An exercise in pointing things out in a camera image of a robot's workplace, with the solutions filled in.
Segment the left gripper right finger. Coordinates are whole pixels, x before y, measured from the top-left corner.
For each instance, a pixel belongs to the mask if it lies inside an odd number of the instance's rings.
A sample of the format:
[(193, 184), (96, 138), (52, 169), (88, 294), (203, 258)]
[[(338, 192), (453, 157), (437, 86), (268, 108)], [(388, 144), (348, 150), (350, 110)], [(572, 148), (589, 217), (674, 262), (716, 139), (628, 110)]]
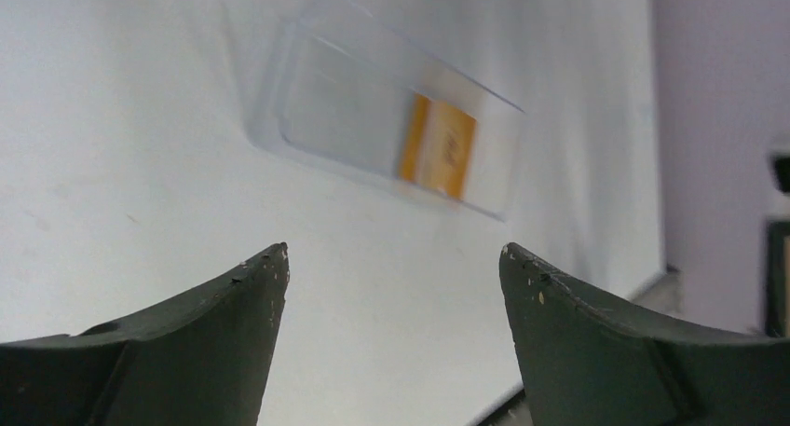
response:
[(499, 278), (537, 425), (785, 425), (789, 342), (679, 320), (517, 243)]

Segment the clear plastic card box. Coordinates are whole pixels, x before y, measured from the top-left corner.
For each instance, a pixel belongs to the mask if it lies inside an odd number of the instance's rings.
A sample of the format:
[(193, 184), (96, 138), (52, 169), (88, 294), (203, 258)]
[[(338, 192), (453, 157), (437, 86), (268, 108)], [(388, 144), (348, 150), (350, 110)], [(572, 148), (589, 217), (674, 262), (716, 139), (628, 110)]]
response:
[[(271, 0), (246, 130), (265, 150), (446, 209), (507, 217), (525, 128), (510, 0)], [(463, 199), (397, 177), (417, 93), (477, 120)]]

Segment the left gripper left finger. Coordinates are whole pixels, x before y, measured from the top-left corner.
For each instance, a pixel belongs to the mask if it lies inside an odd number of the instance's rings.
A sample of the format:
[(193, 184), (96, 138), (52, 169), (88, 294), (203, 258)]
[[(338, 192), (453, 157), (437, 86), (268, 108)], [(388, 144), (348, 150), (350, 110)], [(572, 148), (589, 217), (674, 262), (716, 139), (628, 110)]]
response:
[(1, 347), (5, 425), (253, 425), (289, 283), (276, 243), (77, 336)]

